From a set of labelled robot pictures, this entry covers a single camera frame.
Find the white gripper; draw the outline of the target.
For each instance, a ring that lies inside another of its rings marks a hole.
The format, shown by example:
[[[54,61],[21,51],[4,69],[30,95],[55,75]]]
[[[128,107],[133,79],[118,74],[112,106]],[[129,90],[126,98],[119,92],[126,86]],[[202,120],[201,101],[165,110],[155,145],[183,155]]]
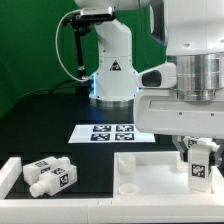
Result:
[[[140,132],[177,135],[172,142],[183,162],[188,161],[188,148],[183,136],[224,139],[224,94],[216,92],[209,102],[184,102],[171,89],[143,89],[134,99],[134,124]],[[210,144],[209,164],[216,164],[220,148]]]

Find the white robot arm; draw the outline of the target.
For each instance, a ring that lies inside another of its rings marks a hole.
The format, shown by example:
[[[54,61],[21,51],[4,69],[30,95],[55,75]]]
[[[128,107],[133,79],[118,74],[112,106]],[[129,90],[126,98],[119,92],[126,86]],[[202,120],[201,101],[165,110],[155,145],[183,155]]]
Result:
[[[98,36],[93,102],[131,102],[142,133],[224,139],[224,0],[74,1]],[[143,7],[165,61],[137,71],[132,32],[115,14]]]

